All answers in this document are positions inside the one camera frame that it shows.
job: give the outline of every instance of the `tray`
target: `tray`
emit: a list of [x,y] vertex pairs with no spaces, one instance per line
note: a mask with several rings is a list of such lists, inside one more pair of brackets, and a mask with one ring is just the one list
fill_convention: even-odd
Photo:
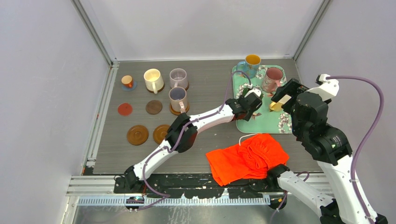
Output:
[[[251,79],[253,86],[261,89],[260,85],[264,79],[265,72],[268,68],[276,67],[282,70],[283,78],[281,85],[286,83],[286,76],[282,67],[277,65],[260,65],[259,70],[254,78]],[[249,81],[243,74],[235,74],[233,76],[233,89],[234,97],[239,98],[242,91],[247,87]],[[239,131],[243,133],[291,133],[291,117],[284,111],[275,112],[269,111],[269,104],[271,103],[271,97],[273,94],[262,91],[263,99],[261,107],[253,114],[249,121],[237,120],[236,126]]]

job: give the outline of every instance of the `white panel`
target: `white panel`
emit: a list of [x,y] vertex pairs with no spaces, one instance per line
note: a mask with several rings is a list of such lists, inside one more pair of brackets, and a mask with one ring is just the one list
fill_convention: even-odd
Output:
[[292,57],[321,0],[82,2],[109,51],[125,61]]
[[[370,78],[382,88],[385,108],[360,155],[357,174],[370,205],[389,223],[396,220],[395,8],[391,0],[334,0],[297,61],[309,87],[326,73]],[[378,94],[360,81],[339,80],[339,87],[329,104],[329,123],[343,130],[356,150],[375,118]]]
[[1,222],[59,223],[108,67],[71,1],[0,5]]

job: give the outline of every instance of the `orange cloth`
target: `orange cloth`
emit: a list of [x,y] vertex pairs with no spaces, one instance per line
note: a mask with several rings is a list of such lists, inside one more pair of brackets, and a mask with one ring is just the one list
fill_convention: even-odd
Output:
[[206,154],[214,180],[224,186],[239,179],[263,179],[267,171],[286,164],[289,156],[269,134],[257,134],[240,146],[217,149]]

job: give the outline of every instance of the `red mug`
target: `red mug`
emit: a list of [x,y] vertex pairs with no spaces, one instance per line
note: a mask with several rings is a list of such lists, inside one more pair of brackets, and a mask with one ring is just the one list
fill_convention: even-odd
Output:
[[261,84],[262,90],[265,92],[274,92],[279,86],[281,86],[281,79],[283,78],[283,72],[279,68],[269,68],[265,73],[264,80]]

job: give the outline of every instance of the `cup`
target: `cup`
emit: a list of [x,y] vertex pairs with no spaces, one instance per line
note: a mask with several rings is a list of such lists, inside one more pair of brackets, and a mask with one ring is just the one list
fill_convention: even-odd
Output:
[[265,72],[264,80],[261,84],[262,90],[265,92],[274,92],[279,86],[281,86],[281,79],[283,78],[283,72],[279,68],[269,68]]
[[132,88],[132,86],[134,85],[134,79],[132,78],[132,76],[122,77],[121,82],[127,88]]
[[149,92],[157,94],[164,88],[163,79],[160,71],[157,69],[149,69],[144,73],[144,82]]
[[184,69],[174,69],[169,73],[170,87],[182,87],[188,89],[187,72]]
[[187,92],[182,87],[174,87],[169,91],[170,109],[172,113],[188,111]]
[[260,67],[261,58],[257,55],[248,55],[245,61],[239,62],[236,65],[236,70],[241,70],[249,76],[249,78],[254,78]]

